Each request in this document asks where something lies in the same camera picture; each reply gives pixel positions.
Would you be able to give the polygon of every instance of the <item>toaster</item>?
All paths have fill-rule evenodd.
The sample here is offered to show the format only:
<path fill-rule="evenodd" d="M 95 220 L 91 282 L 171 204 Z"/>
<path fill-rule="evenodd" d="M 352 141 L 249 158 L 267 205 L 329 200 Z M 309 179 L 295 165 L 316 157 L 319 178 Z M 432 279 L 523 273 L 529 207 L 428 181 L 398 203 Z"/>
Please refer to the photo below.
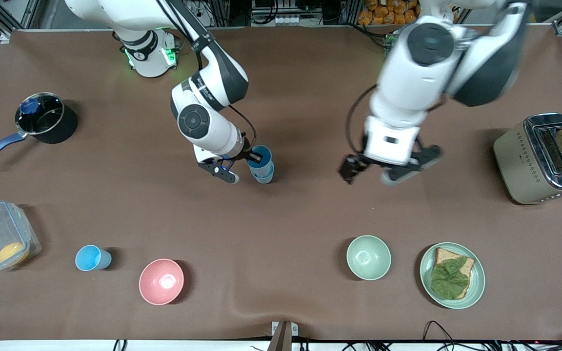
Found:
<path fill-rule="evenodd" d="M 562 114 L 530 116 L 493 144 L 509 194 L 520 204 L 541 204 L 562 198 L 562 151 L 556 132 Z"/>

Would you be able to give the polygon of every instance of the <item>black pot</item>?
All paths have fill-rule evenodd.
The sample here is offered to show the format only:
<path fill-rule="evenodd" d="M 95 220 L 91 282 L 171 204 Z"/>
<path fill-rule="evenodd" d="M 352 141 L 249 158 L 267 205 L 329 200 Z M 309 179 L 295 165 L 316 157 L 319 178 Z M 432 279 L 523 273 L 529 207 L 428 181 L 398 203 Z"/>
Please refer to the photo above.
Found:
<path fill-rule="evenodd" d="M 38 93 L 20 104 L 14 122 L 19 131 L 0 140 L 0 151 L 27 136 L 47 144 L 63 142 L 75 133 L 78 116 L 55 94 Z"/>

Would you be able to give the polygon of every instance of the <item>spinach leaf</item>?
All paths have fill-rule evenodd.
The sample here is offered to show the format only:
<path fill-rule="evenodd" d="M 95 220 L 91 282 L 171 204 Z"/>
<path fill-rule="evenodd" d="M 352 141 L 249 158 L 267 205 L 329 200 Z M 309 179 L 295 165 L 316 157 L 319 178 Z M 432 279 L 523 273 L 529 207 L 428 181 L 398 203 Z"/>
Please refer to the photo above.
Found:
<path fill-rule="evenodd" d="M 470 284 L 470 279 L 460 272 L 467 257 L 451 258 L 435 265 L 431 272 L 431 288 L 435 294 L 446 300 L 459 297 Z"/>

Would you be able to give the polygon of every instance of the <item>brown table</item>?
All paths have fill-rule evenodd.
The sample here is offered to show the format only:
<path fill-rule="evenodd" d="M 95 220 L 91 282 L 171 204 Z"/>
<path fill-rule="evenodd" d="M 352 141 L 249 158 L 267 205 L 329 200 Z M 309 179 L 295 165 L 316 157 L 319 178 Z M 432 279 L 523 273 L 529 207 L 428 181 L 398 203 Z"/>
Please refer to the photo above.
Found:
<path fill-rule="evenodd" d="M 383 62 L 368 38 L 349 28 L 216 35 L 248 72 L 236 106 L 274 153 L 267 186 L 244 163 L 236 186 L 197 167 L 169 107 L 170 89 L 196 67 L 192 53 L 147 79 L 127 69 L 109 33 L 14 33 L 0 46 L 0 137 L 38 91 L 80 116 L 67 142 L 0 153 L 0 200 L 25 209 L 43 246 L 0 273 L 0 339 L 257 337 L 279 319 L 312 338 L 420 338 L 431 319 L 454 338 L 562 338 L 562 200 L 511 203 L 491 153 L 525 117 L 562 113 L 562 38 L 551 27 L 530 27 L 504 98 L 431 113 L 421 135 L 444 157 L 398 187 L 379 183 L 377 169 L 353 186 L 336 172 L 348 153 L 346 111 Z M 357 281 L 345 266 L 361 234 L 392 251 L 381 280 Z M 484 266 L 484 296 L 469 309 L 437 306 L 419 282 L 421 254 L 443 241 L 466 245 Z M 111 269 L 78 271 L 85 244 L 111 248 Z M 140 297 L 138 277 L 161 257 L 178 260 L 188 283 L 176 304 L 156 307 Z"/>

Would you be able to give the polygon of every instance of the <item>green bowl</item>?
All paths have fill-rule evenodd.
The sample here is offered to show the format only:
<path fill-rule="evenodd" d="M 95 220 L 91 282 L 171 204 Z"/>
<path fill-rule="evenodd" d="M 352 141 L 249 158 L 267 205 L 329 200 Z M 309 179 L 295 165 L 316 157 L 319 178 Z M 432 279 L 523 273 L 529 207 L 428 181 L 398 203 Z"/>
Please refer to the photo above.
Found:
<path fill-rule="evenodd" d="M 437 251 L 438 247 L 452 251 L 456 254 L 474 258 L 475 260 L 470 274 L 470 287 L 461 300 L 446 300 L 434 293 L 431 288 L 431 272 L 433 271 L 433 265 L 435 264 L 435 251 Z M 431 246 L 426 253 L 424 253 L 422 261 L 420 262 L 420 279 L 422 280 L 422 285 L 424 285 L 424 289 L 426 289 L 428 295 L 430 295 L 430 297 L 432 297 L 438 304 L 448 307 L 449 309 L 466 309 L 477 303 L 484 292 L 484 270 L 482 269 L 482 264 L 480 264 L 478 257 L 476 257 L 476 255 L 467 247 L 455 244 L 454 242 L 442 242 L 440 244 L 435 244 Z"/>
<path fill-rule="evenodd" d="M 392 254 L 383 240 L 372 235 L 363 235 L 348 245 L 346 262 L 357 277 L 377 280 L 390 269 Z"/>

